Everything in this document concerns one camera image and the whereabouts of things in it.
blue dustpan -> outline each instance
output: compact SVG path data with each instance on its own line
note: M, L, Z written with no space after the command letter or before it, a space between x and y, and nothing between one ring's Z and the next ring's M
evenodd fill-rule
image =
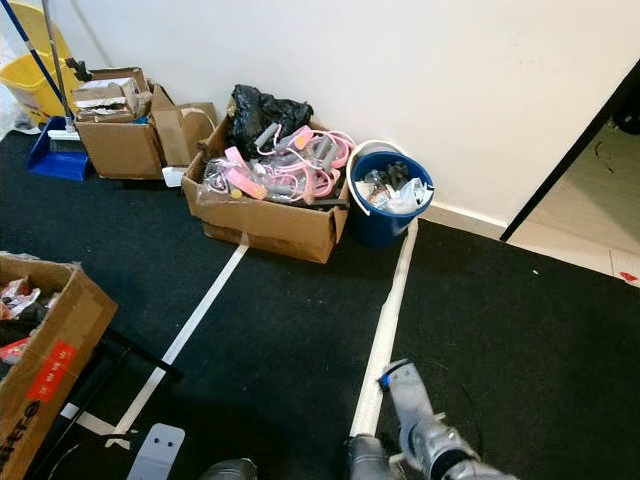
M49 130L64 130L64 117L51 117L29 152L27 171L49 177L83 181L89 171L89 155L86 153L52 152Z

black carpet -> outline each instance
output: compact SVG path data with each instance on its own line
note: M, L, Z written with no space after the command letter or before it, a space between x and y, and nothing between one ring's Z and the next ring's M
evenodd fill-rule
M153 183L27 174L34 140L0 144L0 248L82 262L120 306L113 327L162 355L235 246L206 238L184 198ZM348 236L324 266L249 250L176 360L184 378L165 378L134 424L142 437L157 422L185 429L171 478L240 456L261 479L339 478L398 252ZM423 222L394 355L416 361L435 408L496 466L636 478L638 319L640 291L618 280ZM128 358L89 411L117 423L151 371ZM397 448L387 403L379 430ZM74 427L57 456L94 437ZM54 478L125 478L134 455L91 445Z

bucket handle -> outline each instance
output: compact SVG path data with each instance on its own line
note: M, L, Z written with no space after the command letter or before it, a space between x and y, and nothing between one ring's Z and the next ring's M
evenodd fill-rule
M365 147L369 147L371 145L384 145L386 147L391 147L392 149L394 149L396 152L401 153L402 155L404 155L405 157L407 157L408 155L404 152L404 150L402 150L400 147L398 147L396 144L388 142L386 140L367 140L366 142L362 142L361 144L357 145L356 148L354 148L351 151L351 155L349 155L349 160L347 160L347 185L349 186L349 191L351 192L351 196L353 197L353 199L355 200L355 202L358 204L358 206L360 207L360 209L365 213L365 215L369 216L371 215L371 211L368 210L360 201L360 199L358 198L358 195L356 194L355 191L355 187L353 185L353 182L351 181L351 169L353 168L353 164L355 162L355 158L356 155L358 155L362 149L364 149Z

black plastic bag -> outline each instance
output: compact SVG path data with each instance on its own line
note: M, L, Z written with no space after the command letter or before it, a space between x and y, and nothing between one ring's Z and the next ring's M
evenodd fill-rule
M277 99L247 85L236 85L231 96L236 108L227 142L238 147L247 161L260 156L253 142L269 125L282 125L280 138L283 138L308 124L313 115L313 108L308 103Z

door frame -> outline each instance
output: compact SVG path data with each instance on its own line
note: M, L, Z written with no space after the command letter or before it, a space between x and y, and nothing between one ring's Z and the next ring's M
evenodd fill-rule
M624 77L618 88L613 92L609 100L603 105L598 114L591 120L582 135L569 149L566 155L560 160L560 163L552 170L549 176L538 187L529 201L522 207L522 210L511 221L504 233L500 236L500 240L506 242L511 235L518 229L522 222L529 216L534 208L540 203L549 190L556 184L560 177L566 172L578 156L583 152L587 145L597 135L600 129L607 123L611 115L622 105L629 92L640 85L640 60L636 62L631 71Z

